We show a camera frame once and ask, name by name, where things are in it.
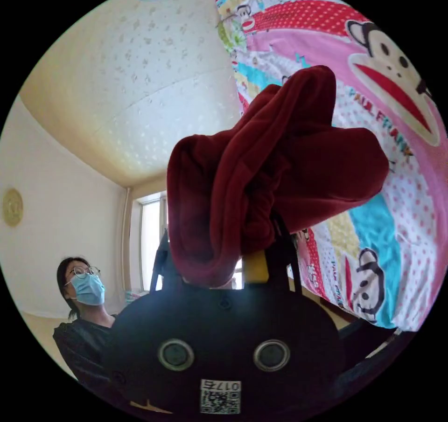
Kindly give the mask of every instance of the window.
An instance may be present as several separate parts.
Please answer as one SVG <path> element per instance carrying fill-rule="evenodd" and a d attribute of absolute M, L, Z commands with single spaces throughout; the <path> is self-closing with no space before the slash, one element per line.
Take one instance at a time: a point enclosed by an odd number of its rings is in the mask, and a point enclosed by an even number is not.
<path fill-rule="evenodd" d="M 153 266 L 155 253 L 159 247 L 163 232 L 168 227 L 168 206 L 165 193 L 154 194 L 142 199 L 141 213 L 141 278 L 143 290 L 149 290 L 151 278 L 153 275 Z M 242 261 L 241 259 L 235 266 L 233 275 L 235 288 L 243 288 L 242 279 Z M 162 278 L 157 279 L 156 290 L 161 290 L 163 285 Z"/>

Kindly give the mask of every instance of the bed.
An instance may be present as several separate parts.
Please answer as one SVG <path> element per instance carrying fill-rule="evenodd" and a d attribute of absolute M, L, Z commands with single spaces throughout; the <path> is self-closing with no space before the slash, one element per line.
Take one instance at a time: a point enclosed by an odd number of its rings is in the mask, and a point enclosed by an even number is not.
<path fill-rule="evenodd" d="M 332 124 L 368 128 L 391 163 L 372 200 L 298 234 L 302 285 L 374 325 L 417 331 L 448 264 L 448 139 L 425 82 L 341 0 L 215 2 L 241 114 L 267 85 L 326 65 L 337 82 Z"/>

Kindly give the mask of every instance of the dark red cloth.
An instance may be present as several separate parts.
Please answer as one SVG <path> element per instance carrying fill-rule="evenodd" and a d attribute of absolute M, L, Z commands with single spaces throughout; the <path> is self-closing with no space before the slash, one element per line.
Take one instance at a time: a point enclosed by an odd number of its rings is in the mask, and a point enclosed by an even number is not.
<path fill-rule="evenodd" d="M 173 261 L 190 283 L 227 283 L 242 254 L 274 240 L 274 208 L 293 232 L 360 206 L 388 160 L 365 128 L 331 126 L 336 79 L 325 66 L 269 85 L 231 129 L 182 139 L 168 163 Z"/>

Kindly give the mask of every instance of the face mask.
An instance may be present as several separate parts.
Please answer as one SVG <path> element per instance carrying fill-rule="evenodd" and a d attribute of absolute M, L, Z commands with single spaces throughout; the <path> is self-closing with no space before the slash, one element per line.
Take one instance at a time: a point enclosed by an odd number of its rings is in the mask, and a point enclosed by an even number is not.
<path fill-rule="evenodd" d="M 88 274 L 84 279 L 73 276 L 70 281 L 75 287 L 76 300 L 87 305 L 104 304 L 104 285 L 98 276 Z"/>

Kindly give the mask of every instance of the label sticker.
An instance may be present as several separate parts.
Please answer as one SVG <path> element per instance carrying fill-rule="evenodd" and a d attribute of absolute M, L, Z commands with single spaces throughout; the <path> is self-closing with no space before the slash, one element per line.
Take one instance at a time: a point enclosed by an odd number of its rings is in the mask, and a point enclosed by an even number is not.
<path fill-rule="evenodd" d="M 239 414 L 241 382 L 201 380 L 201 413 Z"/>

